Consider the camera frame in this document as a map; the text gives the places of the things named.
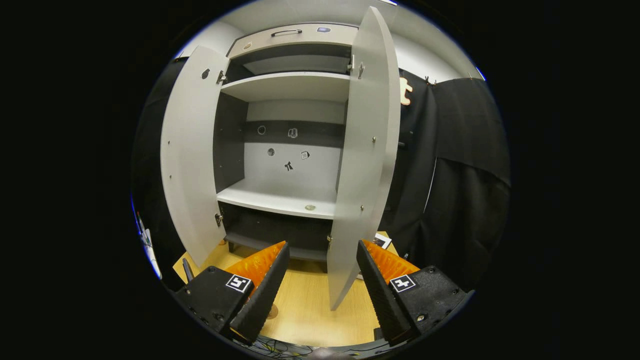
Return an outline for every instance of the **white cabinet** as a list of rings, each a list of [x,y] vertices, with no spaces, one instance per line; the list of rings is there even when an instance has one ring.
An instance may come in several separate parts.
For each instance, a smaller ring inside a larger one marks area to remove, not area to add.
[[[373,7],[359,28],[269,29],[236,40],[228,58],[196,48],[161,136],[167,205],[194,261],[222,238],[256,249],[287,240],[293,258],[327,263],[335,309],[358,273],[358,240],[373,238],[382,216],[399,91]]]

